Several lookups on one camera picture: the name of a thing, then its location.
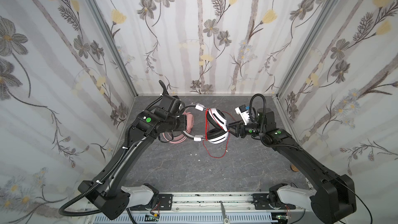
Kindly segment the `pink headphones with cable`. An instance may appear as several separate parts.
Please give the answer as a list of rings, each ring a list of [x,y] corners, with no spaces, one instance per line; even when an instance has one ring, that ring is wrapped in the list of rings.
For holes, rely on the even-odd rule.
[[[183,113],[186,116],[186,129],[184,130],[186,133],[190,134],[192,128],[194,127],[194,116],[191,112],[184,112]],[[177,131],[172,131],[169,133],[162,133],[162,138],[159,138],[160,142],[162,143],[170,143],[170,144],[180,144],[183,141],[187,139],[187,137],[184,135],[183,131],[178,130],[178,132],[181,132],[180,135],[175,136]]]

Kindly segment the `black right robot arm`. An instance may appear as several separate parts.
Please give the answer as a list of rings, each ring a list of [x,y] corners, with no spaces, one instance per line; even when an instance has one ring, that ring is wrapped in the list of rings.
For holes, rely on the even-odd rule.
[[[324,224],[334,224],[357,211],[361,198],[356,194],[354,181],[346,174],[330,170],[305,151],[286,130],[278,128],[275,114],[266,107],[262,94],[251,97],[248,105],[235,109],[240,121],[228,124],[237,138],[251,136],[264,146],[273,149],[296,166],[312,185],[311,190],[280,183],[268,190],[267,201],[271,207],[295,205],[312,211]]]

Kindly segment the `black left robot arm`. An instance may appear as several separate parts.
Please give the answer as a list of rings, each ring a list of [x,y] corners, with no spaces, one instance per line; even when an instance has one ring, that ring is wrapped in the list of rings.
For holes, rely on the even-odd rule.
[[[110,220],[119,217],[128,207],[130,193],[122,189],[122,183],[142,153],[165,132],[184,131],[187,117],[185,104],[179,97],[169,95],[163,81],[163,92],[145,110],[139,113],[125,131],[124,143],[106,167],[92,180],[84,180],[78,187],[80,195],[62,205],[62,216],[80,217],[102,213]],[[97,209],[71,212],[67,208],[86,198]]]

